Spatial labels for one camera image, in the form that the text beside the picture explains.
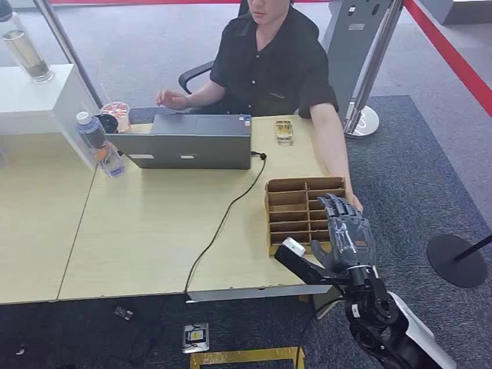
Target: metal pole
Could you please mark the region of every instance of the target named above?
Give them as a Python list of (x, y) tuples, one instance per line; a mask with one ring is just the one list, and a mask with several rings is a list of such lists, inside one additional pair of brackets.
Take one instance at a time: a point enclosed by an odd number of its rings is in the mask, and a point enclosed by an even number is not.
[(472, 255), (474, 252), (477, 252), (477, 251), (480, 250), (481, 248), (483, 248), (484, 246), (487, 246), (487, 244), (490, 244), (490, 242), (492, 242), (492, 234), (490, 234), (488, 237), (484, 238), (483, 240), (481, 240), (481, 241), (480, 241), (480, 242), (478, 242), (477, 244), (475, 244), (475, 245), (472, 246), (471, 248), (465, 250), (465, 251), (462, 252), (460, 255), (455, 256), (453, 259), (453, 261), (463, 260), (464, 258), (466, 258), (468, 256)]
[[(383, 59), (388, 49), (391, 38), (393, 36), (395, 28), (396, 28), (398, 20), (400, 18), (401, 9), (403, 9), (403, 0), (393, 0), (388, 10), (388, 15), (383, 20), (380, 32), (375, 40), (374, 52), (370, 56), (371, 60), (363, 75), (360, 90), (355, 102), (353, 104), (350, 116), (344, 122), (343, 131), (345, 132), (345, 136), (349, 138), (364, 138), (378, 129), (379, 118), (377, 115), (372, 109), (365, 107), (365, 104), (367, 103), (369, 94), (373, 89), (374, 81), (383, 63)], [(363, 115), (363, 110), (366, 109), (370, 109), (369, 113), (372, 115), (370, 118), (374, 117), (372, 122), (373, 127), (369, 128), (366, 132), (355, 131), (361, 122), (360, 119)]]
[(92, 96), (99, 108), (102, 108), (103, 104), (99, 97), (94, 86), (91, 82), (91, 79), (87, 74), (84, 66), (80, 61), (78, 55), (75, 51), (74, 46), (70, 42), (66, 35), (63, 26), (60, 22), (60, 19), (54, 12), (53, 7), (48, 2), (48, 0), (33, 0), (34, 4), (42, 13), (46, 20), (48, 25), (51, 29), (53, 35), (58, 42), (58, 45), (62, 49), (66, 60), (73, 64), (77, 68), (80, 77), (84, 82), (87, 90)]

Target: floor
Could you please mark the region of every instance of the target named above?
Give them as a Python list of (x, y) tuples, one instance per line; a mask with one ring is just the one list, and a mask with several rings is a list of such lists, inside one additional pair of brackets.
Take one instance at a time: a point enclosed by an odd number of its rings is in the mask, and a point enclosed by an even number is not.
[[(331, 18), (325, 3), (296, 7), (316, 23), (321, 36)], [(57, 13), (103, 101), (136, 108), (153, 105), (159, 88), (180, 89), (180, 74), (213, 60), (222, 29), (237, 10), (237, 5), (143, 5), (58, 7)], [(65, 62), (40, 15), (22, 12), (21, 19), (48, 62)], [(492, 23), (439, 28), (492, 86)], [(0, 47), (0, 66), (13, 64)], [(202, 81), (197, 78), (191, 87)], [(492, 118), (406, 10), (372, 91), (384, 95), (410, 95), (492, 226)]]

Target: laptop cable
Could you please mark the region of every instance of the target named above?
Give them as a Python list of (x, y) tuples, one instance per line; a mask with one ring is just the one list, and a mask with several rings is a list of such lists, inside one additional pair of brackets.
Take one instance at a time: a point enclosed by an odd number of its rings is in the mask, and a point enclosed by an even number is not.
[[(192, 266), (192, 268), (189, 269), (189, 273), (188, 274), (188, 279), (186, 279), (186, 284), (184, 286), (184, 295), (185, 295), (185, 297), (186, 297), (188, 295), (188, 288), (189, 286), (189, 282), (192, 279), (192, 275), (193, 274), (193, 271), (195, 270), (195, 268), (197, 266), (198, 261), (200, 261), (200, 259), (201, 259), (203, 257), (203, 255), (204, 255), (207, 251), (208, 251), (214, 244), (214, 242), (215, 242), (215, 239), (217, 238), (217, 235), (219, 235), (219, 232), (220, 232), (220, 229), (222, 229), (222, 226), (224, 224), (224, 222), (226, 221), (227, 216), (229, 214), (230, 209), (232, 207), (232, 205), (234, 205), (235, 203), (241, 200), (241, 198), (244, 198), (248, 193), (251, 191), (251, 189), (253, 187), (254, 187), (257, 184), (257, 182), (258, 182), (258, 179), (260, 179), (260, 176), (265, 169), (265, 166), (266, 165), (266, 154), (266, 153), (251, 151), (251, 156), (258, 156), (261, 160), (263, 160), (263, 166), (262, 166), (261, 170), (260, 171), (260, 173), (258, 173), (257, 178), (255, 178), (254, 181), (248, 190), (243, 192), (242, 194), (235, 198), (234, 200), (232, 200), (232, 201), (231, 201), (229, 203), (229, 205), (227, 207), (227, 210), (226, 210), (226, 212), (224, 213), (224, 216), (222, 217), (222, 220), (219, 224), (219, 227), (215, 231), (215, 234), (214, 234), (214, 237), (212, 237), (212, 240), (208, 244), (208, 246), (207, 246), (203, 251), (201, 251), (201, 253), (200, 255), (198, 255), (198, 257), (196, 258), (196, 260), (195, 260), (195, 262)], [(190, 298), (189, 296), (187, 296), (187, 297), (188, 297), (188, 300), (186, 302), (192, 302), (192, 298)]]

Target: gray laptop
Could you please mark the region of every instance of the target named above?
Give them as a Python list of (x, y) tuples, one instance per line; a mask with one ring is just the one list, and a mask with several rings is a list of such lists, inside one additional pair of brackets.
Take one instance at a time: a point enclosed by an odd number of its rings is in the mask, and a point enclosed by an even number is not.
[(106, 135), (140, 168), (250, 169), (250, 115), (155, 115), (149, 134)]

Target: cardboard organizer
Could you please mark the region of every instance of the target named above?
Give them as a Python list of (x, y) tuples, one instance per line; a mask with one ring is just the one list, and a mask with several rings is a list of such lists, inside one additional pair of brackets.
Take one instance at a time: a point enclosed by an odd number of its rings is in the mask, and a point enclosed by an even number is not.
[(330, 235), (324, 210), (316, 199), (325, 193), (345, 197), (343, 177), (272, 179), (266, 183), (267, 244), (272, 256), (288, 237), (312, 254), (310, 243), (318, 240), (330, 250)]

